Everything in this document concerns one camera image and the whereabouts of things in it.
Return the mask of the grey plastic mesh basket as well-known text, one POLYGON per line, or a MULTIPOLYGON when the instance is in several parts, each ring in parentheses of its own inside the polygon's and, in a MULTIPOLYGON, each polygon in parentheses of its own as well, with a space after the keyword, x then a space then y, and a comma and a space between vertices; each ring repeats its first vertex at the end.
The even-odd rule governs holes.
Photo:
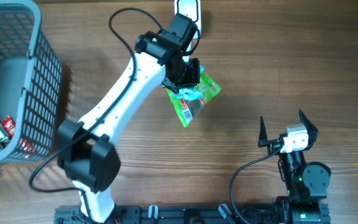
POLYGON ((16 125, 0 163, 37 162, 53 151, 62 83, 38 5, 0 1, 0 121, 10 116, 16 125))

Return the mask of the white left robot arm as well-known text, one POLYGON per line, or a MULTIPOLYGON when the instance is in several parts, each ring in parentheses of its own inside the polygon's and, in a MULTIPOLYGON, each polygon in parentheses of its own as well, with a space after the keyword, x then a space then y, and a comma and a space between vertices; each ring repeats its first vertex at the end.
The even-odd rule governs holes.
POLYGON ((121 167, 116 151, 123 130, 158 86, 187 94, 200 82, 200 62, 190 58, 200 41, 189 34, 160 30, 140 35, 130 62, 106 96, 77 123, 59 127, 58 166, 80 195, 77 222, 108 223, 116 204, 110 186, 121 167))

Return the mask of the white barcode scanner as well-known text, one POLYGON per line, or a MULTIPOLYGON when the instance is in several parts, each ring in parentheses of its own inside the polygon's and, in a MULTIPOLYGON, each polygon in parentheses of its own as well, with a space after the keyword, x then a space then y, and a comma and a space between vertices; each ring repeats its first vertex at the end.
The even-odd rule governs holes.
POLYGON ((175 14, 180 13, 192 19, 201 33, 201 1, 200 0, 174 0, 175 14))

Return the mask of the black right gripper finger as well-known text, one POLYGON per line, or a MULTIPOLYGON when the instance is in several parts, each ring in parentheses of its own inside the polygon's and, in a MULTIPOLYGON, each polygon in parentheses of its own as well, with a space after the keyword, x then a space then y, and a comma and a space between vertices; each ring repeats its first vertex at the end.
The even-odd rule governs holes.
POLYGON ((260 132, 258 139, 258 146, 268 146, 268 137, 265 129, 264 118, 260 117, 260 132))
POLYGON ((308 134, 318 134, 316 126, 306 117, 302 110, 299 110, 299 117, 301 123, 305 126, 308 134))

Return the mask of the red snack stick packet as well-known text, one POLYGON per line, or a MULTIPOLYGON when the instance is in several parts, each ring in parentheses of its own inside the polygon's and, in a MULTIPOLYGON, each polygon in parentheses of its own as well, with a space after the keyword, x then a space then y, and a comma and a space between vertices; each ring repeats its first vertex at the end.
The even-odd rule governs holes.
POLYGON ((6 116, 1 122, 4 129, 7 131, 11 138, 14 137, 16 131, 16 124, 11 116, 6 116))

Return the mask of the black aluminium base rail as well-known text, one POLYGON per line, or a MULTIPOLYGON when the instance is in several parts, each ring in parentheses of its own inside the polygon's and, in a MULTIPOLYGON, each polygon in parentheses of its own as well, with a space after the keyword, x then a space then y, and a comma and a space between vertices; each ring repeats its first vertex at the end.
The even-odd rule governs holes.
MULTIPOLYGON (((238 211, 248 223, 331 223, 329 208, 324 203, 248 204, 238 211)), ((225 204, 215 207, 118 205, 105 222, 110 224, 242 223, 240 216, 225 204)))

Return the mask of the green gummy candy bag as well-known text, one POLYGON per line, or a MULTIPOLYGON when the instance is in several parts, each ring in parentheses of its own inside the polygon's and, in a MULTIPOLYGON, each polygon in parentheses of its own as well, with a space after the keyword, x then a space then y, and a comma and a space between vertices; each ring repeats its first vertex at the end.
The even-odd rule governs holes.
POLYGON ((204 106, 221 91, 221 87, 205 72, 201 72, 200 83, 197 84, 195 88, 203 94, 203 97, 199 100, 193 101, 174 98, 172 96, 173 92, 167 90, 174 110, 184 127, 189 126, 191 121, 204 108, 204 106))

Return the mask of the light teal wipes packet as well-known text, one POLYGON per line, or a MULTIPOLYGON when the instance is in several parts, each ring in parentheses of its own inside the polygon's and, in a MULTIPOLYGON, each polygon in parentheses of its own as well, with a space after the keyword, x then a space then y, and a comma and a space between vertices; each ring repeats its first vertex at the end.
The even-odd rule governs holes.
POLYGON ((178 93, 173 93, 172 96, 178 99, 193 101, 201 99, 203 94, 195 87, 189 87, 180 89, 178 93))

